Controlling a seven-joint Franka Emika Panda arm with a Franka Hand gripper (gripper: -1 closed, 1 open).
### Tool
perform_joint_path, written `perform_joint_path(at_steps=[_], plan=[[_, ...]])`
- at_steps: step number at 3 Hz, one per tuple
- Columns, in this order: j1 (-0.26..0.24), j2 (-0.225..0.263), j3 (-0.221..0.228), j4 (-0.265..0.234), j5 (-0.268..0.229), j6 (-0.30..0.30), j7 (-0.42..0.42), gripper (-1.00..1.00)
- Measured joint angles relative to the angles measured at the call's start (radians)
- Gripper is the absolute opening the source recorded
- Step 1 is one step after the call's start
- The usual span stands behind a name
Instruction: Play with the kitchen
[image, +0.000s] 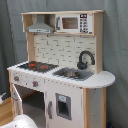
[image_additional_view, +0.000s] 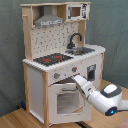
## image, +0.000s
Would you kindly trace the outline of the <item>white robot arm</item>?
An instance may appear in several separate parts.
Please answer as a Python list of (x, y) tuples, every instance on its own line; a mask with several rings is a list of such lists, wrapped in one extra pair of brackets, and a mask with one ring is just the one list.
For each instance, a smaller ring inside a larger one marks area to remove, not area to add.
[(18, 115), (10, 123), (0, 126), (0, 128), (38, 128), (36, 123), (27, 115)]

